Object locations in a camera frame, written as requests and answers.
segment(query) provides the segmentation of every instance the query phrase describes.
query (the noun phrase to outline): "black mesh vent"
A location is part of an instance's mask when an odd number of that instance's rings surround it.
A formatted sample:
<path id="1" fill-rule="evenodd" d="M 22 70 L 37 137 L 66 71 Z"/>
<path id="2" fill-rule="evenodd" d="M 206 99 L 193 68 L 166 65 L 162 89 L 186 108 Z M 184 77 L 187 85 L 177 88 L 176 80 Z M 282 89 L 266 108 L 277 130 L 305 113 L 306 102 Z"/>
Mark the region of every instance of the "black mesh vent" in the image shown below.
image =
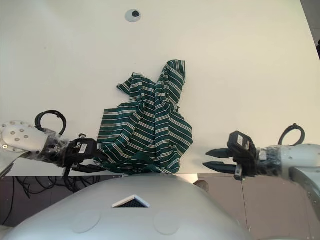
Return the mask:
<path id="1" fill-rule="evenodd" d="M 146 208 L 146 206 L 142 205 L 138 200 L 133 199 L 122 205 L 116 206 L 116 208 Z"/>

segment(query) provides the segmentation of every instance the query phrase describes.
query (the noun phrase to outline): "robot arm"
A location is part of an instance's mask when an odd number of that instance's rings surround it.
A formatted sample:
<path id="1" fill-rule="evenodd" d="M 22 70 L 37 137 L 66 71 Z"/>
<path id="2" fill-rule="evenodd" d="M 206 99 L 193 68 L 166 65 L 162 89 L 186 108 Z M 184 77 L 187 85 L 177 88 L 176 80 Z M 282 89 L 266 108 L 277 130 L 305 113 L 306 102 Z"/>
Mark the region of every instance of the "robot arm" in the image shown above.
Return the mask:
<path id="1" fill-rule="evenodd" d="M 41 128 L 38 130 L 24 121 L 10 121 L 0 125 L 0 177 L 5 176 L 18 158 L 42 161 L 64 168 L 63 176 L 70 170 L 94 173 L 105 171 L 96 165 L 82 165 L 84 160 L 93 157 L 106 158 L 97 149 L 97 142 L 85 135 L 68 141 L 59 134 Z"/>
<path id="2" fill-rule="evenodd" d="M 320 220 L 320 145 L 272 145 L 257 149 L 249 136 L 236 131 L 230 134 L 227 146 L 206 154 L 216 158 L 232 157 L 235 165 L 220 161 L 203 165 L 217 172 L 234 174 L 236 180 L 260 175 L 295 182 L 307 192 Z"/>

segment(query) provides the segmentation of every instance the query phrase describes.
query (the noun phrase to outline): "crumpled cloth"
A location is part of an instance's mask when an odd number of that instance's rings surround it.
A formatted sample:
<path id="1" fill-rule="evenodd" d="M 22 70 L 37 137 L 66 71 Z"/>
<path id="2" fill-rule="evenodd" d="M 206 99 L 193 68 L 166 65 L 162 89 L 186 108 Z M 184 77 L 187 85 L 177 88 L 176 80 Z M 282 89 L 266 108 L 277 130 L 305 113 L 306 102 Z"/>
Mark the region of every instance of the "crumpled cloth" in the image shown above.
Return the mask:
<path id="1" fill-rule="evenodd" d="M 178 172 L 181 156 L 193 143 L 192 127 L 178 107 L 185 77 L 185 61 L 171 60 L 157 83 L 133 73 L 119 84 L 129 101 L 104 110 L 97 148 L 105 158 L 95 162 L 128 175 Z"/>

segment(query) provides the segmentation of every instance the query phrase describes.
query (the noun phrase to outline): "plastic wrap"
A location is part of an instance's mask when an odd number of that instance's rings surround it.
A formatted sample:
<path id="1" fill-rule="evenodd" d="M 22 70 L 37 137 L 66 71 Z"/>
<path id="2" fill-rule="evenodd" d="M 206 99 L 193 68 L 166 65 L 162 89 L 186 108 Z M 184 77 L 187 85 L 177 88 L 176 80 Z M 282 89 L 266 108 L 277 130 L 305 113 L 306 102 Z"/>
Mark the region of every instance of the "plastic wrap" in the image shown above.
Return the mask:
<path id="1" fill-rule="evenodd" d="M 44 129 L 44 133 L 48 135 L 45 146 L 41 152 L 28 155 L 27 159 L 55 164 L 63 167 L 64 156 L 69 145 L 69 140 L 61 139 L 55 131 Z"/>
<path id="2" fill-rule="evenodd" d="M 280 177 L 282 173 L 280 148 L 277 146 L 261 148 L 256 170 L 258 175 Z"/>

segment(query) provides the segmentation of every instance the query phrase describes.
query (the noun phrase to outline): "white tabletop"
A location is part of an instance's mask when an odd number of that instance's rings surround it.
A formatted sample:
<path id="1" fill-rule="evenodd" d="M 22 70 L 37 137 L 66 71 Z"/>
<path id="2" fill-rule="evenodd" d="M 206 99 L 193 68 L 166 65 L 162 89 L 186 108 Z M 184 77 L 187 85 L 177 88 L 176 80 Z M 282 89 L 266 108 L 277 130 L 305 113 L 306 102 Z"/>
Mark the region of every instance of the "white tabletop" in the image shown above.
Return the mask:
<path id="1" fill-rule="evenodd" d="M 130 9 L 140 21 L 125 20 Z M 0 122 L 33 123 L 53 109 L 67 119 L 64 137 L 96 138 L 103 110 L 128 100 L 118 83 L 132 72 L 156 82 L 180 59 L 180 112 L 194 143 L 179 173 L 213 173 L 205 153 L 236 130 L 267 147 L 297 123 L 306 143 L 320 144 L 320 61 L 299 0 L 7 0 L 0 30 Z M 61 127 L 56 117 L 43 125 Z M 19 159 L 10 174 L 61 172 Z"/>

